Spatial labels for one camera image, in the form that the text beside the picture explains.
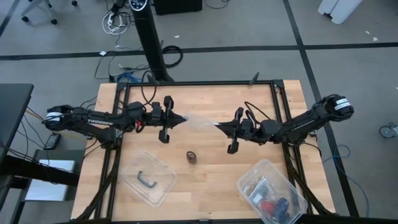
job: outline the red object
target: red object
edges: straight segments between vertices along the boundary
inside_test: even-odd
[[[260,202],[259,206],[260,206],[260,209],[263,212],[267,212],[267,213],[271,214],[274,211],[275,203],[274,202],[268,202],[266,200],[262,200]]]

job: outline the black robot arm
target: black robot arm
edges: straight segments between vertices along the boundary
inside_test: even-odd
[[[260,145],[270,141],[275,144],[285,142],[290,145],[300,145],[311,131],[318,130],[329,121],[344,121],[354,113],[354,108],[344,96],[330,95],[315,103],[312,108],[289,121],[279,123],[268,119],[261,121],[256,128],[257,121],[250,111],[246,111],[248,118],[243,117],[243,108],[235,112],[235,119],[216,126],[227,137],[232,139],[228,146],[228,153],[238,151],[239,139],[252,141]]]
[[[147,112],[142,103],[130,103],[120,114],[109,114],[81,107],[74,108],[69,105],[54,106],[47,110],[47,117],[43,123],[51,131],[71,130],[94,137],[103,148],[110,149],[120,147],[118,139],[120,134],[117,132],[136,130],[139,133],[145,126],[162,126],[159,140],[168,143],[170,136],[167,134],[167,129],[173,128],[186,119],[172,111],[174,102],[171,96],[164,98],[165,110],[162,110],[159,102],[153,102],[151,105],[152,111]],[[99,128],[94,124],[109,127]]]

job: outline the black metal frame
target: black metal frame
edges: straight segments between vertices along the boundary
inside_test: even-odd
[[[215,82],[163,82],[160,83],[159,86],[208,86],[208,85],[248,85],[249,81],[215,81]],[[263,80],[257,81],[254,85],[270,85],[272,100],[274,103],[275,114],[277,116],[277,120],[279,122],[283,122],[282,115],[279,107],[279,100],[277,96],[277,89],[282,98],[282,104],[284,106],[285,115],[287,119],[291,119],[292,116],[290,114],[289,102],[287,101],[287,95],[284,88],[283,80]],[[120,100],[121,92],[124,90],[124,104],[127,104],[129,101],[130,89],[135,86],[153,86],[151,83],[143,83],[143,84],[135,84],[135,83],[118,83],[116,88],[116,95],[114,98],[114,106],[113,113],[118,112],[118,106]],[[305,173],[303,169],[303,164],[301,160],[301,155],[299,151],[299,147],[293,147],[293,152],[295,156],[295,162],[297,166],[296,174],[292,174],[289,172],[289,166],[292,165],[292,161],[290,158],[289,145],[282,144],[282,149],[284,152],[285,164],[287,166],[287,175],[290,183],[295,186],[295,181],[307,184],[305,181]],[[108,173],[109,163],[110,163],[111,151],[110,149],[106,149],[104,163],[103,163],[103,171],[101,173],[101,182],[100,186],[103,185],[104,180],[106,179],[106,174]],[[121,151],[116,151],[116,155],[114,157],[114,162],[117,162],[116,173],[118,173],[119,162],[121,158]],[[116,182],[115,178],[111,184],[110,195],[108,200],[108,207],[106,212],[106,218],[112,219],[113,214],[113,206],[114,206],[114,198],[116,193]],[[308,202],[308,210],[307,214],[304,214],[297,223],[398,223],[398,220],[386,220],[386,219],[378,219],[378,218],[359,218],[359,217],[339,217],[338,215],[313,215],[312,206],[310,202],[316,200],[315,196],[310,192],[309,195],[303,192],[303,196],[306,198]],[[102,199],[101,203],[96,207],[95,218],[100,218],[102,209]],[[112,223],[262,223],[261,219],[230,219],[230,220],[172,220],[172,221],[149,221],[149,222],[141,222],[141,221],[131,221],[131,222],[112,222]]]

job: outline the small cylindrical object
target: small cylindrical object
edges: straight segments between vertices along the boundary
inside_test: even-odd
[[[197,163],[197,155],[192,151],[188,151],[187,152],[187,160],[189,163],[195,164],[195,163]]]

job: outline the chair wheel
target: chair wheel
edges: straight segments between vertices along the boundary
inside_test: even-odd
[[[24,16],[24,17],[22,18],[22,21],[24,21],[24,22],[29,22],[29,18],[26,17],[26,16]]]

